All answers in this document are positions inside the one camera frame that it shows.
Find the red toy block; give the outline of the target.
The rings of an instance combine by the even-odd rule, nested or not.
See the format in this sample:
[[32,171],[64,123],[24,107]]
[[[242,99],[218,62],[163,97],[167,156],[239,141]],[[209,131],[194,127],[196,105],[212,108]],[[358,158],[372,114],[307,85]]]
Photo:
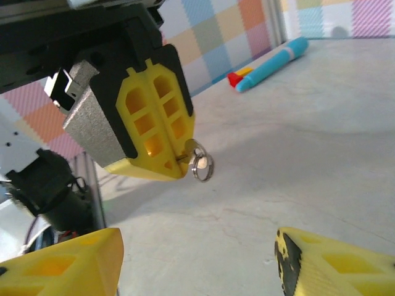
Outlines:
[[243,79],[243,76],[238,75],[235,72],[231,72],[227,75],[228,82],[232,88],[235,88],[236,85]]

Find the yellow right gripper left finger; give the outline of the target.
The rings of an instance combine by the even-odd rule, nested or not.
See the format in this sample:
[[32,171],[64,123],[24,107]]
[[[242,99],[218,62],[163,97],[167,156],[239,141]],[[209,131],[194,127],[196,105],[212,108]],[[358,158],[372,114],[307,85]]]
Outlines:
[[118,228],[105,228],[0,263],[0,296],[115,296]]

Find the aluminium frame post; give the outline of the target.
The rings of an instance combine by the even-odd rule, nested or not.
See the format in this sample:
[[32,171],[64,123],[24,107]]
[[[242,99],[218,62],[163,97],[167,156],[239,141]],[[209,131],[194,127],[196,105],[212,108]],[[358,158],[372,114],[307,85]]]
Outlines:
[[270,21],[272,23],[275,44],[280,46],[288,40],[285,20],[281,8],[281,0],[268,0],[268,8],[270,11]]
[[106,218],[94,160],[86,152],[82,152],[75,158],[75,169],[76,174],[83,177],[89,187],[94,229],[106,228]]

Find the blue marker pen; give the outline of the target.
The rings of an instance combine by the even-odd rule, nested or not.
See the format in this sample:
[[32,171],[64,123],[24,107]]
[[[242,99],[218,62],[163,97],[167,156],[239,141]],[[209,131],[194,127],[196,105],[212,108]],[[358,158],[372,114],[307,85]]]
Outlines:
[[282,69],[291,61],[300,58],[309,47],[308,39],[298,37],[286,43],[276,54],[266,60],[262,65],[247,74],[236,86],[239,93],[243,93],[263,80]]

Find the small brass key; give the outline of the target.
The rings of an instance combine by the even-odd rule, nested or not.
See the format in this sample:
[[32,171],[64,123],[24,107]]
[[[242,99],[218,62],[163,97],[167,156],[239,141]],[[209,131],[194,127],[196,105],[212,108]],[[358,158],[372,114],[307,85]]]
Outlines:
[[191,165],[196,169],[205,169],[209,164],[208,158],[206,149],[197,140],[189,139],[185,142],[185,149],[176,161]]

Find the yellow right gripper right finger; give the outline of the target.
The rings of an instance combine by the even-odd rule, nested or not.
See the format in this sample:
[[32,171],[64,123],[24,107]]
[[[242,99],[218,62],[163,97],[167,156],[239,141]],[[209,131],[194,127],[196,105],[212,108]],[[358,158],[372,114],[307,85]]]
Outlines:
[[290,227],[274,250],[284,296],[395,296],[395,256]]

